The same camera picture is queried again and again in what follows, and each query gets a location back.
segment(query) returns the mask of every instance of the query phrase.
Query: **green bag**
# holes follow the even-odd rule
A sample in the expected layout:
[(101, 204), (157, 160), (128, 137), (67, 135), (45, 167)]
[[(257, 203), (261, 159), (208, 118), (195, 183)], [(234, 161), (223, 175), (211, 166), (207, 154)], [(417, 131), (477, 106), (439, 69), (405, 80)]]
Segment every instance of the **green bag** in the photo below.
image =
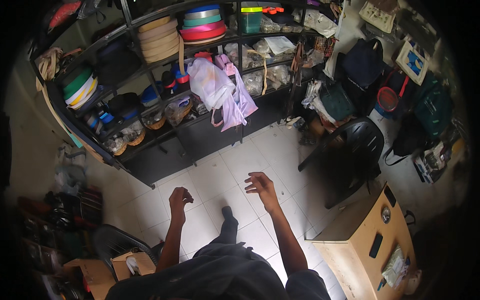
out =
[(438, 138), (452, 118), (452, 100), (432, 72), (425, 75), (413, 100), (415, 116), (431, 138)]
[(325, 88), (320, 95), (320, 100), (328, 114), (337, 121), (356, 112), (355, 106), (343, 90), (341, 82)]

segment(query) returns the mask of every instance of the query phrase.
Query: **hand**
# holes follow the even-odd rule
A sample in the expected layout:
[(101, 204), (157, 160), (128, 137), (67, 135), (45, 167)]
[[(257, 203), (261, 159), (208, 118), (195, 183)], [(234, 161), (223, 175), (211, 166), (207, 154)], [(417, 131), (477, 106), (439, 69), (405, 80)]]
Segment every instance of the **hand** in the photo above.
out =
[(185, 223), (185, 211), (183, 208), (187, 203), (193, 203), (192, 195), (185, 188), (175, 188), (168, 199), (170, 201), (170, 211), (172, 213), (172, 223)]
[(246, 179), (245, 182), (251, 182), (252, 184), (245, 188), (247, 194), (258, 194), (260, 200), (262, 200), (262, 203), (265, 206), (265, 210), (269, 214), (280, 209), (273, 181), (271, 181), (263, 172), (252, 172), (248, 173), (248, 175), (250, 178)]

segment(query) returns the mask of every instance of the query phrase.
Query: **yellow lid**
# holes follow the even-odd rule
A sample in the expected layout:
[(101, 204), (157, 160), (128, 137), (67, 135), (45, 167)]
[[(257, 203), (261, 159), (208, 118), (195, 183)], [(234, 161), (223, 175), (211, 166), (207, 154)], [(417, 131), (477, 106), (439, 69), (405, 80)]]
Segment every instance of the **yellow lid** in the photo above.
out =
[(261, 7), (242, 7), (241, 12), (262, 12)]

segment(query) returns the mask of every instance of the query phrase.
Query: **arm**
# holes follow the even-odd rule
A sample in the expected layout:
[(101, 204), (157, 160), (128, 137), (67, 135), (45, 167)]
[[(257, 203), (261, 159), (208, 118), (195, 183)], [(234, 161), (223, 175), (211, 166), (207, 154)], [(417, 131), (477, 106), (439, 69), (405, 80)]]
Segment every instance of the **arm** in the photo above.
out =
[(278, 203), (273, 182), (263, 172), (253, 172), (248, 175), (250, 178), (245, 182), (251, 182), (252, 184), (247, 186), (245, 190), (247, 190), (247, 193), (257, 193), (260, 196), (265, 210), (272, 218), (287, 275), (290, 276), (300, 270), (308, 270), (307, 259)]
[(185, 224), (185, 211), (183, 208), (185, 204), (193, 203), (193, 198), (187, 189), (175, 188), (169, 201), (172, 220), (155, 272), (160, 272), (179, 263), (181, 230), (183, 224)]

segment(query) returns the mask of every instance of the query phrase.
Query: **person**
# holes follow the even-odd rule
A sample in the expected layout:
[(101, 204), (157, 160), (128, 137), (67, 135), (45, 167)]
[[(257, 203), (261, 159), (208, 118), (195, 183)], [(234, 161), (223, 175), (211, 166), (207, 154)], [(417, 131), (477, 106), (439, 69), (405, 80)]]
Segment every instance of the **person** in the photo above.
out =
[(172, 219), (156, 272), (122, 280), (112, 286), (106, 300), (122, 299), (275, 299), (330, 300), (325, 283), (309, 270), (276, 197), (273, 182), (262, 172), (248, 174), (247, 193), (257, 193), (272, 217), (283, 265), (285, 287), (270, 264), (237, 243), (238, 221), (229, 206), (222, 208), (225, 221), (220, 235), (192, 259), (179, 264), (180, 237), (185, 223), (184, 206), (193, 199), (185, 188), (170, 196)]

